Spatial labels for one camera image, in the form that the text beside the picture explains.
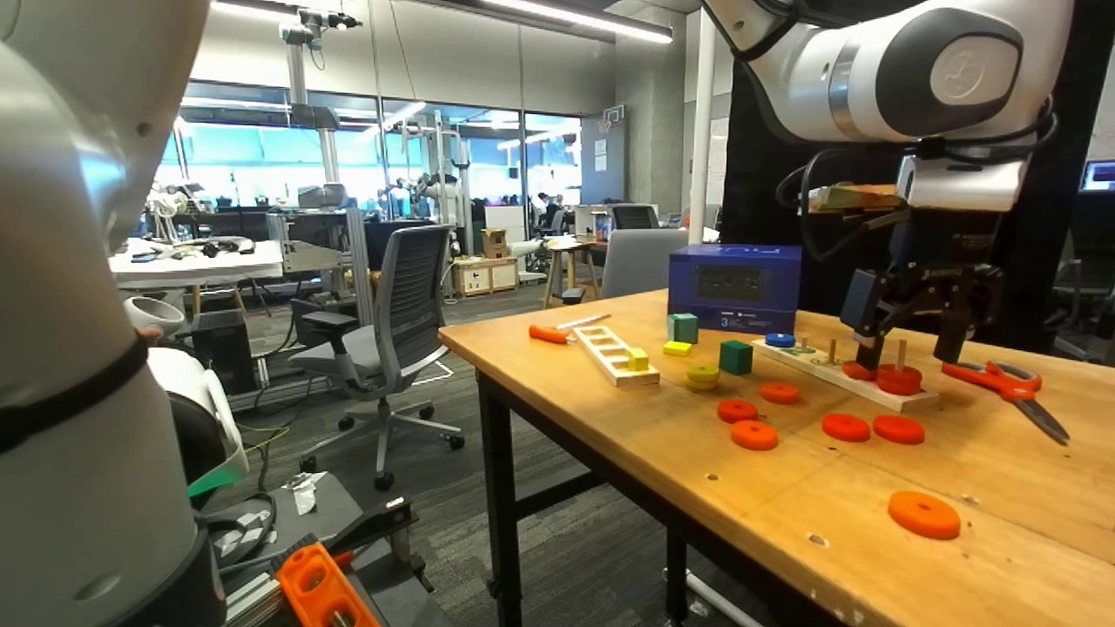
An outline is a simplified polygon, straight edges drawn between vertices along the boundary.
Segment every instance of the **cabinet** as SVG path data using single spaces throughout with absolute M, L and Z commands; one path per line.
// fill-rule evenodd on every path
M 454 290 L 460 295 L 515 290 L 518 268 L 515 257 L 454 257 Z

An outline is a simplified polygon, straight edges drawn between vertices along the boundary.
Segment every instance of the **orange disc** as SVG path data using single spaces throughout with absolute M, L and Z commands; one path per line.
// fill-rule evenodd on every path
M 733 424 L 733 444 L 739 444 L 741 449 L 774 449 L 778 445 L 778 431 L 765 422 L 736 422 Z
M 894 493 L 889 511 L 915 536 L 953 542 L 960 532 L 960 515 L 947 501 L 918 493 Z
M 915 372 L 915 370 L 906 370 L 906 366 L 879 366 L 879 370 L 875 370 L 875 388 L 879 388 L 879 389 L 889 389 L 889 393 L 900 393 L 900 396 L 923 393 L 923 389 L 918 389 L 918 372 Z
M 842 372 L 846 372 L 851 380 L 875 380 L 875 372 L 872 372 L 868 366 L 860 366 L 860 363 L 842 363 Z
M 759 422 L 759 412 L 756 412 L 756 403 L 749 403 L 749 400 L 741 400 L 741 396 L 726 396 L 721 403 L 719 403 L 719 420 L 721 422 Z
M 889 444 L 906 444 L 906 445 L 915 445 L 925 439 L 925 429 L 909 414 L 879 414 L 875 431 Z
M 764 385 L 759 393 L 764 393 L 770 403 L 798 403 L 798 400 L 801 400 L 801 389 L 792 388 L 792 385 Z
M 827 414 L 821 429 L 842 444 L 868 444 L 872 439 L 872 424 L 858 414 Z

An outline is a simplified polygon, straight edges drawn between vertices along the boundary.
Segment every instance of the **table top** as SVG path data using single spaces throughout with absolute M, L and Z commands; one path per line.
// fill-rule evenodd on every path
M 181 247 L 181 257 L 155 255 L 154 262 L 134 262 L 134 250 L 111 255 L 109 268 L 120 290 L 175 290 L 175 286 L 212 286 L 242 279 L 281 279 L 281 245 L 255 240 L 249 255 L 219 250 L 206 257 L 199 247 Z
M 609 315 L 602 324 L 657 366 L 652 388 L 618 388 L 578 347 L 528 341 L 528 324 Z M 685 370 L 719 366 L 726 334 L 701 328 L 688 356 L 662 356 L 666 293 L 593 299 L 443 331 L 476 372 L 548 422 L 609 458 L 709 532 L 811 596 L 846 623 L 1111 623 L 1115 594 L 1115 420 L 1111 370 L 965 347 L 965 363 L 998 359 L 1040 377 L 1039 400 L 1071 429 L 1054 445 L 988 389 L 952 380 L 931 334 L 890 331 L 886 359 L 939 393 L 906 412 L 925 444 L 837 444 L 828 412 L 890 414 L 765 352 L 752 377 L 721 377 L 715 393 L 681 388 Z M 846 328 L 798 315 L 798 340 L 854 359 Z M 798 385 L 801 403 L 765 403 L 759 385 Z M 739 449 L 719 422 L 721 396 L 752 400 L 779 431 L 765 452 Z M 960 515 L 960 536 L 923 542 L 889 521 L 894 493 L 923 493 Z

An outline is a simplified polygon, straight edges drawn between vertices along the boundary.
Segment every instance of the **green block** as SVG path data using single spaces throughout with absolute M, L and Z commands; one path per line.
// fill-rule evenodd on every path
M 721 372 L 752 372 L 752 347 L 745 341 L 721 341 Z
M 667 340 L 695 347 L 695 315 L 667 315 Z

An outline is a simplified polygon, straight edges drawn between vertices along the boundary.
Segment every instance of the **blue box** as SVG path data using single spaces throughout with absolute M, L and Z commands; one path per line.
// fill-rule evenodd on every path
M 792 334 L 801 290 L 801 247 L 688 245 L 667 255 L 667 315 L 701 328 Z

